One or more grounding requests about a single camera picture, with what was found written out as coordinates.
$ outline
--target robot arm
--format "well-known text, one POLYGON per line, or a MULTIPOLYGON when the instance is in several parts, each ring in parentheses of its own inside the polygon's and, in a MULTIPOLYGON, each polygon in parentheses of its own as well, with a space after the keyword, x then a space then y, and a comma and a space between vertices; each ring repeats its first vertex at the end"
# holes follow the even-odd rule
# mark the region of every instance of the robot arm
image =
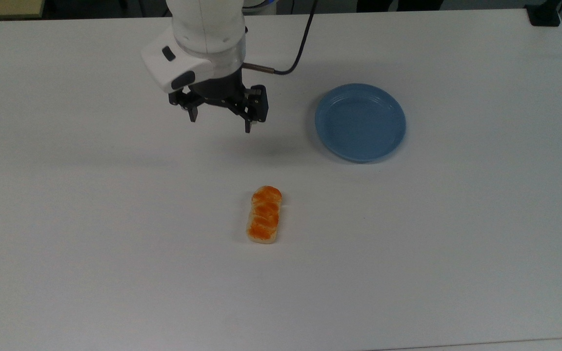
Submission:
POLYGON ((167 5, 172 24, 142 50, 147 69, 192 122, 197 106, 207 103, 242 117, 249 133, 252 122, 265 121, 268 102, 264 86, 246 89, 241 81, 242 0, 167 0, 167 5))

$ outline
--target bread roll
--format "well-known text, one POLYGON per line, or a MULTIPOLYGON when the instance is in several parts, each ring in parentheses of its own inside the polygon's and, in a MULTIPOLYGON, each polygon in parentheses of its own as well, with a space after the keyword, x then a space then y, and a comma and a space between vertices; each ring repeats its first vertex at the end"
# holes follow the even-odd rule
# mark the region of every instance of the bread roll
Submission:
POLYGON ((263 186, 250 200, 250 215, 246 233, 253 242, 272 244, 277 238, 281 192, 271 186, 263 186))

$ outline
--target blue plate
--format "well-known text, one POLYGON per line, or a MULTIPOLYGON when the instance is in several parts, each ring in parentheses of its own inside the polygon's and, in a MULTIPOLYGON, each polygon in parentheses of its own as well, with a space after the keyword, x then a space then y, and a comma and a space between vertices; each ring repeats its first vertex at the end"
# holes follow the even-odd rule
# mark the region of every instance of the blue plate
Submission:
POLYGON ((318 104, 315 122, 325 146, 352 162, 380 160, 396 149, 406 129, 399 103, 368 84, 328 92, 318 104))

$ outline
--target cable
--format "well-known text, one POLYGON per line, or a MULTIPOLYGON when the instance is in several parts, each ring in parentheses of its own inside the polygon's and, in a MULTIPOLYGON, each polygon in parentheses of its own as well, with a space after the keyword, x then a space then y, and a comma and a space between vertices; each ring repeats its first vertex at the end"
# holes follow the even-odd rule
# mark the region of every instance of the cable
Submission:
POLYGON ((316 6, 318 5, 318 0, 314 0, 314 4, 312 5, 312 10, 309 13, 309 20, 307 20, 307 25, 305 26, 305 33, 303 33, 303 40, 301 41, 301 47, 299 48, 299 53, 296 55, 296 60, 294 60, 294 64, 292 67, 287 71, 277 71, 274 70, 274 74, 279 74, 281 76, 285 74, 290 74, 296 66, 299 64, 299 60, 301 59, 301 55, 303 55, 303 48, 305 47, 305 42, 307 41, 307 34, 309 33, 309 27, 312 26, 312 20, 314 19, 314 13, 316 12, 316 6))

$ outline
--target black mount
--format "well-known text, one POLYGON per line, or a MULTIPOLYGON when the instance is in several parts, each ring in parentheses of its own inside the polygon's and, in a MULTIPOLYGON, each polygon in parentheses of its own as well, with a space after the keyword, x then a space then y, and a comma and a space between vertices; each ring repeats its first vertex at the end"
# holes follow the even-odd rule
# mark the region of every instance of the black mount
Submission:
POLYGON ((558 27, 561 23, 556 6, 561 0, 547 0, 541 5, 524 5, 530 24, 535 27, 558 27))
POLYGON ((170 104, 188 111, 190 121, 196 122, 201 104, 225 107, 244 119, 244 130, 250 133, 252 122, 266 122, 268 97, 263 85, 244 87, 241 69, 227 77, 192 84, 188 93, 183 88, 168 94, 170 104))

